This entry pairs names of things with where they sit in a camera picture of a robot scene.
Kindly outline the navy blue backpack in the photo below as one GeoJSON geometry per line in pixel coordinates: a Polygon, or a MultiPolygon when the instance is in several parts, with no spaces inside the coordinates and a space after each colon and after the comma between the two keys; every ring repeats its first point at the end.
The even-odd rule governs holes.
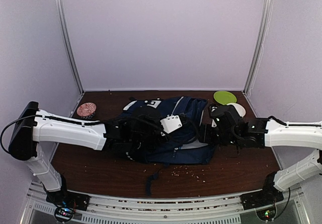
{"type": "Polygon", "coordinates": [[[211,160],[215,145],[201,143],[199,130],[207,100],[187,96],[173,97],[168,99],[136,100],[132,99],[122,113],[131,113],[138,107],[153,107],[162,115],[175,115],[185,113],[189,117],[189,142],[173,152],[170,159],[131,159],[139,163],[162,163],[164,166],[170,164],[207,164],[211,160]]]}

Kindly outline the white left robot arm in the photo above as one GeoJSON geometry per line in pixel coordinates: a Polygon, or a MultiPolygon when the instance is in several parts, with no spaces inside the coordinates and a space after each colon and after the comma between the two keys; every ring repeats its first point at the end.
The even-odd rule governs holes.
{"type": "Polygon", "coordinates": [[[156,108],[142,107],[136,116],[103,121],[85,121],[57,116],[29,102],[17,120],[1,131],[13,128],[8,147],[3,150],[16,160],[26,163],[32,174],[52,193],[62,206],[72,202],[63,176],[45,157],[40,142],[59,142],[87,147],[96,151],[130,153],[152,144],[175,142],[172,133],[183,127],[185,116],[170,115],[161,118],[156,108]]]}

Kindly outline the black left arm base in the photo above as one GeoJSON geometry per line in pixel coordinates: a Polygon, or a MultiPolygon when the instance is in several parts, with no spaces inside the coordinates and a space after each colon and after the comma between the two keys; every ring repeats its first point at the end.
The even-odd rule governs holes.
{"type": "Polygon", "coordinates": [[[89,205],[90,196],[68,191],[65,177],[62,174],[60,174],[60,177],[61,188],[58,191],[50,192],[44,187],[47,194],[46,201],[57,206],[86,211],[89,205]]]}

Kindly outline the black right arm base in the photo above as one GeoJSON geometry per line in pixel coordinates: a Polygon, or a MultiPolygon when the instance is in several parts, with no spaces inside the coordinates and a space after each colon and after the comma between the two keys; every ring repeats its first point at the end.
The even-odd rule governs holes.
{"type": "Polygon", "coordinates": [[[283,192],[274,187],[276,174],[277,172],[272,172],[266,176],[264,186],[261,190],[240,196],[244,210],[259,208],[284,200],[283,192]]]}

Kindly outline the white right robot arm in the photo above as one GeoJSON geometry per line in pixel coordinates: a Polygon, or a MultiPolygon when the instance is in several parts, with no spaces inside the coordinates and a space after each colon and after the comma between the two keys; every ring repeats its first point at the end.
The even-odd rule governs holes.
{"type": "Polygon", "coordinates": [[[269,204],[289,187],[321,174],[321,122],[284,122],[274,116],[244,120],[231,105],[209,107],[211,124],[202,124],[198,140],[237,148],[294,146],[313,152],[294,165],[271,173],[258,193],[261,204],[269,204]]]}

